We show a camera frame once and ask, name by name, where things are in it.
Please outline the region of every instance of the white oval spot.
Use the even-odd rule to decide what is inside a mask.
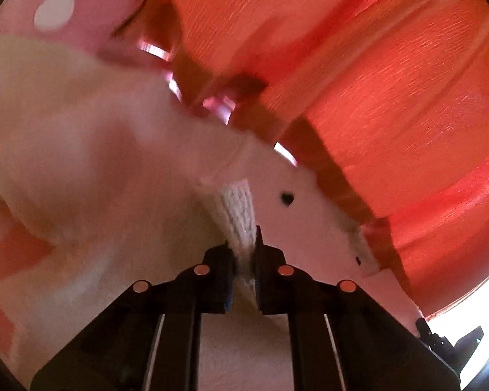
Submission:
[[[34,26],[40,32],[53,32],[71,20],[74,0],[45,0],[34,15]]]

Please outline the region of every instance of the white polka dot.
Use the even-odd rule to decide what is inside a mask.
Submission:
[[[34,15],[34,27],[40,32],[53,32],[71,20],[74,0],[45,0]]]

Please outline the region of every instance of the white fabric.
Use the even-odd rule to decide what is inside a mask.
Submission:
[[[17,331],[3,355],[8,367],[29,384],[131,283],[170,281],[207,248],[235,242],[200,196],[224,196],[217,190],[243,180],[245,199],[220,201],[244,202],[227,214],[245,219],[245,230],[253,213],[265,243],[288,263],[319,281],[353,279],[416,332],[420,312],[390,271],[377,273],[357,226],[310,172],[252,136],[192,118],[151,72],[1,37],[0,197],[55,245],[38,265],[0,282],[0,308]],[[295,196],[288,207],[284,191]],[[266,388],[292,389],[289,340],[237,294],[230,314],[204,317],[199,389]]]

